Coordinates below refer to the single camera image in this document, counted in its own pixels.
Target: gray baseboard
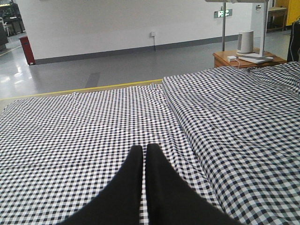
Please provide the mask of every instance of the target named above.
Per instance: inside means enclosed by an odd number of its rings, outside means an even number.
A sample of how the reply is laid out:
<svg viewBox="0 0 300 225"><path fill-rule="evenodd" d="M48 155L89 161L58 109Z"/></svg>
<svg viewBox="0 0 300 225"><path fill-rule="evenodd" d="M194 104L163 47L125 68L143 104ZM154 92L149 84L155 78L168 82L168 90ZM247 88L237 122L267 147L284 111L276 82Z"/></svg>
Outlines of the gray baseboard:
<svg viewBox="0 0 300 225"><path fill-rule="evenodd" d="M238 39L238 35L226 36L226 41L234 41ZM157 45L157 50L163 49L171 49L171 48L182 48L196 45L207 45L212 43L220 43L222 41L222 37L214 37L208 39L201 39L195 41L185 41L178 42L166 45ZM113 55L121 55L121 54L129 54L129 53L140 53L146 51L153 51L154 46L140 47L140 48L129 48L115 51L107 51L107 52L96 52L96 53L88 53L88 54L80 54L80 55L69 55L69 56L61 56L47 59L39 59L35 60L36 64L47 64L47 63L55 63L55 62L66 62L66 61L74 61L74 60L86 60L93 59L99 57L113 56Z"/></svg>

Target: checkered bed sheet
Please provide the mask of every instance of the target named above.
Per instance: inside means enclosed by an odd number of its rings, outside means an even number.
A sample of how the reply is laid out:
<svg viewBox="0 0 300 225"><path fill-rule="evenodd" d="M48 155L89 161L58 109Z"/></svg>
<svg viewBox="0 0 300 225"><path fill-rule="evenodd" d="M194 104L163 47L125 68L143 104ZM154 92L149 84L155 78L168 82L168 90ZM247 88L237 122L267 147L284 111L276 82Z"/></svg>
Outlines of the checkered bed sheet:
<svg viewBox="0 0 300 225"><path fill-rule="evenodd" d="M222 209L300 224L300 63L166 77L167 100Z"/></svg>
<svg viewBox="0 0 300 225"><path fill-rule="evenodd" d="M132 145L148 143L219 207L161 85L15 101L0 116L0 137L1 225L66 219L107 185ZM148 223L144 181L141 224Z"/></svg>

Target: white wall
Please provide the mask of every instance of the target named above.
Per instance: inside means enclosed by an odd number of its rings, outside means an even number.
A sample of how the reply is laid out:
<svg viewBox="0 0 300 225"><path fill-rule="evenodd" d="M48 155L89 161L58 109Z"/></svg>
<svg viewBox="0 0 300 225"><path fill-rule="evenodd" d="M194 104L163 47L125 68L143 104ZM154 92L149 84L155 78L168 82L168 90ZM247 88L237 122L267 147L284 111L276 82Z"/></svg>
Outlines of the white wall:
<svg viewBox="0 0 300 225"><path fill-rule="evenodd" d="M222 3L204 0L18 1L35 59L219 37ZM226 35L251 27L251 3L228 4Z"/></svg>

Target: power adapter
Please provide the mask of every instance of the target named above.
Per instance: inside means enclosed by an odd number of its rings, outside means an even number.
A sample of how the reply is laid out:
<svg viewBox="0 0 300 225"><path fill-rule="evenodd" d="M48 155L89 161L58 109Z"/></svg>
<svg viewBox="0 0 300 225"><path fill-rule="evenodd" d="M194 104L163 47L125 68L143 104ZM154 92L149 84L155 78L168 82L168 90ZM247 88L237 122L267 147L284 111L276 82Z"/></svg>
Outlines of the power adapter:
<svg viewBox="0 0 300 225"><path fill-rule="evenodd" d="M227 62L233 62L235 61L236 57L235 56L227 56Z"/></svg>

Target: red trash can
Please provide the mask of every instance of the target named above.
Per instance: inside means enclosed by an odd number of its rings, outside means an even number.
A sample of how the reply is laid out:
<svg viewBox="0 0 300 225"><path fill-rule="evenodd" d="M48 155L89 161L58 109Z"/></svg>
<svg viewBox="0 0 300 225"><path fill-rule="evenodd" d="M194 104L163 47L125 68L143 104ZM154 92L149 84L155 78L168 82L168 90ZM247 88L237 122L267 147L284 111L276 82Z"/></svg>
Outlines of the red trash can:
<svg viewBox="0 0 300 225"><path fill-rule="evenodd" d="M24 54L25 54L25 57L26 57L26 60L27 60L27 64L28 65L35 65L36 62L35 62L34 57L33 57L33 53L32 53L32 50L31 50L31 46L30 46L28 37L24 36L24 37L21 37L19 39L21 41L21 45L22 45L22 48L23 48L23 51L24 51Z"/></svg>

